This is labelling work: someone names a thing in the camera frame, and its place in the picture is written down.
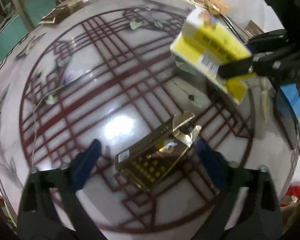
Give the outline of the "yellow medicine box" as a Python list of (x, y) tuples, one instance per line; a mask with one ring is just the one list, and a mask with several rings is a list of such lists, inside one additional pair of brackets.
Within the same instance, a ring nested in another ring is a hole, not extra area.
[(226, 63), (250, 57), (251, 52), (209, 12), (200, 8), (192, 10), (170, 50), (235, 103), (242, 102), (248, 91), (245, 82), (238, 77), (224, 80), (218, 75), (218, 69)]

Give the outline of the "gold cigarette box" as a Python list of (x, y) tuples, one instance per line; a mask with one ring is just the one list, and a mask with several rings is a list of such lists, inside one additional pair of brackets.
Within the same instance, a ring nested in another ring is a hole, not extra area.
[(154, 189), (183, 159), (199, 137), (202, 127), (186, 126), (195, 114), (174, 115), (144, 138), (115, 156), (115, 169), (142, 191)]

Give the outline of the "teal kitchen cabinets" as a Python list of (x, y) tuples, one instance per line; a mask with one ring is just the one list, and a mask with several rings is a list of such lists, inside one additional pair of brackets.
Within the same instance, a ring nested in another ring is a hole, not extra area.
[[(18, 0), (32, 28), (56, 5), (54, 0)], [(12, 0), (0, 0), (0, 61), (29, 31)]]

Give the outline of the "blue plastic package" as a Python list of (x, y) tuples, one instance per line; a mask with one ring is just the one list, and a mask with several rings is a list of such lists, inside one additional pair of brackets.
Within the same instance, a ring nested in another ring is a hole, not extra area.
[(281, 86), (279, 97), (277, 98), (277, 109), (285, 118), (291, 118), (290, 109), (300, 122), (300, 96), (296, 84)]

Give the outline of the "clear bag of bread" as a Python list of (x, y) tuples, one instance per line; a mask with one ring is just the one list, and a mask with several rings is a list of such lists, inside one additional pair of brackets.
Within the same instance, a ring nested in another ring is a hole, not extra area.
[(39, 24), (59, 24), (76, 11), (85, 7), (90, 0), (65, 0), (45, 15)]

